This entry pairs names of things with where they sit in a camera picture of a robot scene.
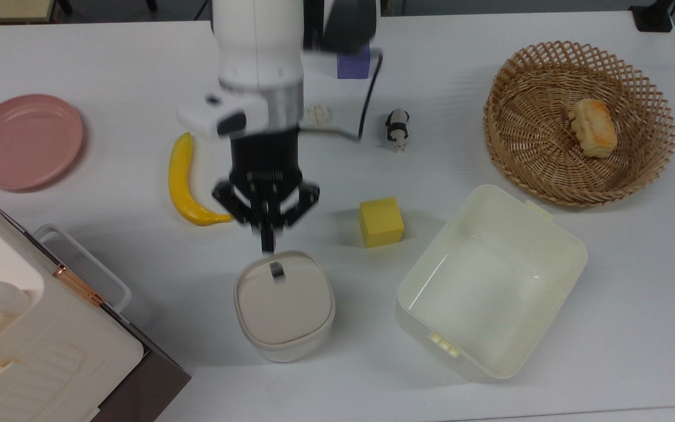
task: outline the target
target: bread roll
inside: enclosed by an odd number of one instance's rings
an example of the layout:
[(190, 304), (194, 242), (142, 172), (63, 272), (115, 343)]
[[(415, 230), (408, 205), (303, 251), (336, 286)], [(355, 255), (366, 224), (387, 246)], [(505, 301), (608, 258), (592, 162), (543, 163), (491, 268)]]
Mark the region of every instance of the bread roll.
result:
[(588, 157), (607, 158), (616, 148), (616, 131), (603, 101), (578, 101), (570, 112), (571, 128)]

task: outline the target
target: lid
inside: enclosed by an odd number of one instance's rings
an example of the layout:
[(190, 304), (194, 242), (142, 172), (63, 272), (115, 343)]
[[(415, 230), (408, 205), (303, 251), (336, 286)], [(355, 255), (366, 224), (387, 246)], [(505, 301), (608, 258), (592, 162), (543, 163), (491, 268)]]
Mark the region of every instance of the lid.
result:
[(329, 319), (332, 289), (321, 265), (300, 251), (263, 257), (236, 282), (236, 313), (244, 334), (264, 345), (308, 336)]

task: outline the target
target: yellow cube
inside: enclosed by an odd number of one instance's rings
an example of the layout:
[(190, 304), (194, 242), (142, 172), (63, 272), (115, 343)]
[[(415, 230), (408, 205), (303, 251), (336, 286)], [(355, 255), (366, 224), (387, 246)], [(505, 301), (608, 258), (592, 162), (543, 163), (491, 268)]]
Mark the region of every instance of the yellow cube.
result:
[(405, 230), (394, 197), (362, 202), (359, 206), (359, 224), (367, 248), (400, 242)]

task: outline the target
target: panda figurine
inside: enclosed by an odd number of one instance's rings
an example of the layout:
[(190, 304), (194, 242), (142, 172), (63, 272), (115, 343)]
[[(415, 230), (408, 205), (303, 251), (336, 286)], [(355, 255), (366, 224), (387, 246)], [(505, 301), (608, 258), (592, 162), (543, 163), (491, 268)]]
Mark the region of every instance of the panda figurine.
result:
[(410, 115), (407, 111), (396, 108), (389, 113), (387, 117), (387, 141), (394, 143), (397, 151), (405, 151), (405, 144), (408, 141), (408, 120)]

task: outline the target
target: toy banana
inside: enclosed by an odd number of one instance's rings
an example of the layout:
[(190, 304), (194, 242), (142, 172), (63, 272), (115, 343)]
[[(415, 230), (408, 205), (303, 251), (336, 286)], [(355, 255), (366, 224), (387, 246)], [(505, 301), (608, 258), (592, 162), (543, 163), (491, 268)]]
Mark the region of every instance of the toy banana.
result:
[(168, 166), (168, 192), (176, 210), (192, 224), (206, 226), (231, 221), (230, 214), (213, 213), (199, 205), (189, 191), (189, 171), (195, 142), (187, 132), (176, 140)]

